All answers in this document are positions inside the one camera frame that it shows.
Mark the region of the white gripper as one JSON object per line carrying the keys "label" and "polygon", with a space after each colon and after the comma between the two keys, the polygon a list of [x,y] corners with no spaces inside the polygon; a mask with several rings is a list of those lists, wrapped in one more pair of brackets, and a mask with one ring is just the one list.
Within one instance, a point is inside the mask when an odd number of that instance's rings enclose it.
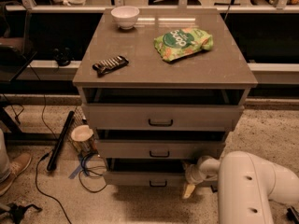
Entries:
{"label": "white gripper", "polygon": [[185,171],[187,182],[184,185],[182,198],[188,199],[195,190],[195,185],[200,184],[206,180],[206,174],[202,172],[197,164],[190,164],[188,161],[182,161],[182,167]]}

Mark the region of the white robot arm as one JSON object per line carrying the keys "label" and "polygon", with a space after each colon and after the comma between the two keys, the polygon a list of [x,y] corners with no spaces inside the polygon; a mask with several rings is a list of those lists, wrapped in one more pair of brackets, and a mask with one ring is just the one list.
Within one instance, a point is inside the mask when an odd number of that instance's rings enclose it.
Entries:
{"label": "white robot arm", "polygon": [[218,184],[219,224],[274,224],[270,202],[299,202],[299,177],[290,169],[243,151],[185,166],[182,197],[205,181]]}

